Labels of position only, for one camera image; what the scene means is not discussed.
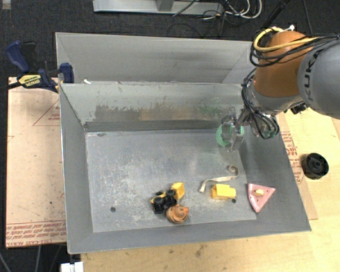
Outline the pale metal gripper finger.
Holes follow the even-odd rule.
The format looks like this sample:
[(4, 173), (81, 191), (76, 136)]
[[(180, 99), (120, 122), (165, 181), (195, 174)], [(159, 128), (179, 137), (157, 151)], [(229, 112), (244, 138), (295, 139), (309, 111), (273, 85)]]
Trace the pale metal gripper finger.
[(222, 119), (222, 124), (221, 124), (221, 138), (226, 143), (226, 147), (228, 148), (233, 148), (234, 144), (234, 116), (229, 115), (226, 116), (225, 118)]
[(234, 126), (231, 135), (231, 150), (238, 150), (244, 139), (244, 128), (242, 126)]

